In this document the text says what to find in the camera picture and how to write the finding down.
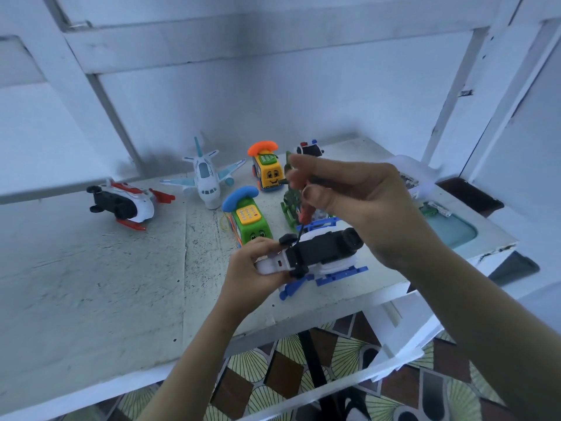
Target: tiled floor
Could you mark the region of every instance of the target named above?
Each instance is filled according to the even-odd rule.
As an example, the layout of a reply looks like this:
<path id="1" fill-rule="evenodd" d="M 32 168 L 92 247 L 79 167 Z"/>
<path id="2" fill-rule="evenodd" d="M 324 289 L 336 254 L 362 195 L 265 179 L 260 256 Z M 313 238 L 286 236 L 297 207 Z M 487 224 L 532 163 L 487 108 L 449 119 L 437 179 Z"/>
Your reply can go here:
<path id="1" fill-rule="evenodd" d="M 379 342 L 361 312 L 313 328 L 310 335 L 327 381 L 368 366 L 379 350 Z M 424 351 L 424 357 L 383 380 L 355 386 L 373 420 L 515 420 L 445 332 Z M 134 421 L 158 387 L 152 384 L 58 421 Z M 286 337 L 224 361 L 205 421 L 235 420 L 313 387 L 298 336 Z M 277 419 L 312 421 L 318 413 L 319 405 L 311 403 Z"/>

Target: right hand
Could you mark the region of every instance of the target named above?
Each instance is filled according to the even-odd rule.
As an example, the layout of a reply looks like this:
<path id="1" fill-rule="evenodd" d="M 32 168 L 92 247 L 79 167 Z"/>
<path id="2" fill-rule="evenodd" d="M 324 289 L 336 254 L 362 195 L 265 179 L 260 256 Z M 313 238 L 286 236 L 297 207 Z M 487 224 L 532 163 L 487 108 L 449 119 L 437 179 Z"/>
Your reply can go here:
<path id="1" fill-rule="evenodd" d="M 336 215 L 358 232 L 374 256 L 401 270 L 419 249 L 441 243 L 411 196 L 397 169 L 386 163 L 341 162 L 291 154 L 287 172 L 293 189 L 310 205 Z M 307 184 L 311 176 L 329 187 Z"/>

